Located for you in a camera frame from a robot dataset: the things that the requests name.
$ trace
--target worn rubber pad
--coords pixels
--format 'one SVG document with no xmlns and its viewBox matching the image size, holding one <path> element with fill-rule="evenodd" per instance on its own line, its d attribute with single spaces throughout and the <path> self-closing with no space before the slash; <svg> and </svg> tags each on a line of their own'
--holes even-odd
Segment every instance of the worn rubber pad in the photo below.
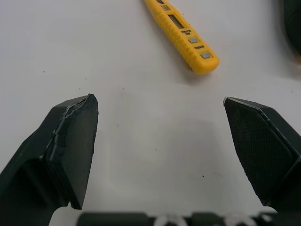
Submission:
<svg viewBox="0 0 301 226">
<path fill-rule="evenodd" d="M 78 98 L 75 104 L 67 107 L 47 148 L 46 161 L 55 183 L 72 207 L 79 210 L 85 199 L 97 122 L 98 103 L 95 96 L 89 94 Z"/>
</svg>

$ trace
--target white background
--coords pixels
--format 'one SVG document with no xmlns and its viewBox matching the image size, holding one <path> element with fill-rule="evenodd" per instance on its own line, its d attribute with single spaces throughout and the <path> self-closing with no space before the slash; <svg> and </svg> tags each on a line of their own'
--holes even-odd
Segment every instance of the white background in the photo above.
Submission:
<svg viewBox="0 0 301 226">
<path fill-rule="evenodd" d="M 277 1 L 171 0 L 220 57 L 193 73 L 142 0 L 0 2 L 0 170 L 51 107 L 93 93 L 99 121 L 83 210 L 254 214 L 224 97 L 269 105 L 301 133 L 301 73 Z M 60 208 L 51 226 L 74 226 Z"/>
</svg>

